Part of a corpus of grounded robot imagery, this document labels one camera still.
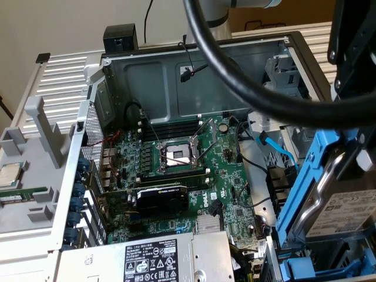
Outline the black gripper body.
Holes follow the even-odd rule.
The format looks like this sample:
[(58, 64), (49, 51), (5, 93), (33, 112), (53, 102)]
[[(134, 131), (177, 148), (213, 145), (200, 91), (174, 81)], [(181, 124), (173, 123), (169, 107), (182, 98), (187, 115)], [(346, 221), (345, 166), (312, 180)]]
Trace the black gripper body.
[(340, 99), (375, 91), (375, 1), (336, 1), (327, 59)]

